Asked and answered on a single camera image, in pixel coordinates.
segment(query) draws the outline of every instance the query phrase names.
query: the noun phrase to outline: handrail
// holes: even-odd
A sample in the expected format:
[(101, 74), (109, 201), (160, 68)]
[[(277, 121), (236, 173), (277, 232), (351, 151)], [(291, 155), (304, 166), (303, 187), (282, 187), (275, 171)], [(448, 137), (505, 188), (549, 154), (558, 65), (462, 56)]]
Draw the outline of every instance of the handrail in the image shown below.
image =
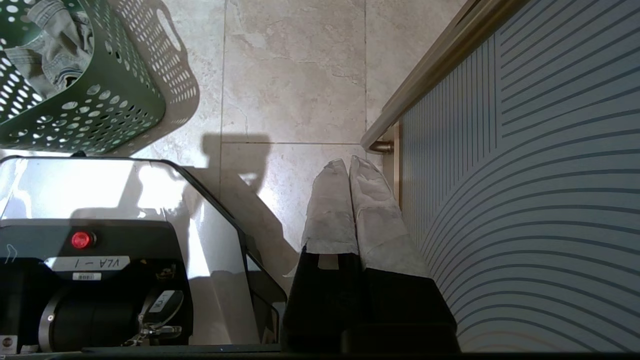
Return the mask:
[(371, 153), (391, 149), (378, 139), (527, 2), (467, 0), (387, 101), (378, 119), (360, 139), (360, 145)]

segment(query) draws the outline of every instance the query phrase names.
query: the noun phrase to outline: clothing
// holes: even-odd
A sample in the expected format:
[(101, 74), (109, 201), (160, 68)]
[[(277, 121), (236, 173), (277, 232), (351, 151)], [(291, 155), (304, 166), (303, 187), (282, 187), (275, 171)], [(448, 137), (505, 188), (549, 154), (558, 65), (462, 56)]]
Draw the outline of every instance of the clothing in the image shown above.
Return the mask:
[(43, 31), (30, 43), (5, 49), (9, 61), (44, 99), (79, 78), (93, 54), (93, 31), (84, 12), (69, 13), (60, 0), (42, 0), (27, 17)]

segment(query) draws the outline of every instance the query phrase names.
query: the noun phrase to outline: beige marble tile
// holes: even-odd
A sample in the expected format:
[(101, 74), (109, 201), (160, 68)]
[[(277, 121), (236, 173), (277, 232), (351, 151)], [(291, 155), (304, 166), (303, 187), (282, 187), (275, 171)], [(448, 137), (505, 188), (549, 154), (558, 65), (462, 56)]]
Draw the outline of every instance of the beige marble tile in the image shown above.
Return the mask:
[(465, 0), (367, 0), (367, 128)]
[[(111, 1), (118, 9), (119, 1), (132, 0)], [(166, 159), (188, 167), (217, 195), (225, 0), (145, 0), (141, 4), (143, 10), (151, 9), (154, 14), (159, 10), (164, 14), (166, 20), (154, 18), (153, 21), (167, 25), (165, 33), (174, 45), (169, 51), (179, 63), (162, 71), (161, 67), (154, 66), (154, 54), (144, 49), (144, 45), (138, 46), (142, 57), (152, 66), (150, 74), (161, 89), (167, 107), (162, 122), (132, 142), (132, 148), (137, 151), (131, 156)], [(169, 75), (173, 70), (185, 71), (189, 79), (182, 83), (172, 81)], [(182, 88), (181, 84), (192, 86), (195, 95), (184, 96), (189, 87)], [(128, 146), (124, 146), (114, 154), (128, 156), (127, 150)]]
[(223, 141), (359, 142), (364, 40), (362, 0), (229, 0)]
[(264, 266), (286, 291), (298, 260), (316, 176), (336, 158), (349, 167), (358, 145), (224, 143), (221, 202), (252, 235)]

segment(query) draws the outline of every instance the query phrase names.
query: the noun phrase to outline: green laundry basket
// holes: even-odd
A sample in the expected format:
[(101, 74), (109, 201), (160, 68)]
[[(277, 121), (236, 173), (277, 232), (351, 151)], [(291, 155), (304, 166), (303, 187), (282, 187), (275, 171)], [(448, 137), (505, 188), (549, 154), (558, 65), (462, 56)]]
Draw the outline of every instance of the green laundry basket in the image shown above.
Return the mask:
[[(0, 0), (3, 47), (26, 44), (40, 32), (26, 17), (34, 3)], [(75, 83), (43, 101), (0, 51), (0, 149), (102, 154), (164, 115), (164, 98), (107, 1), (64, 3), (91, 20), (91, 62)]]

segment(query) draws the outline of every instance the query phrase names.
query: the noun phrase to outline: striped wallpaper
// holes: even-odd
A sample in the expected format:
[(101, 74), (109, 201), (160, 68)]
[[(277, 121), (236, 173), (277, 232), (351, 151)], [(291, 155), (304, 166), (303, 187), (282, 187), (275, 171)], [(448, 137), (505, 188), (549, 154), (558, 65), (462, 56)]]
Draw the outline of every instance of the striped wallpaper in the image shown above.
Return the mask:
[(464, 351), (640, 351), (640, 1), (533, 0), (403, 119)]

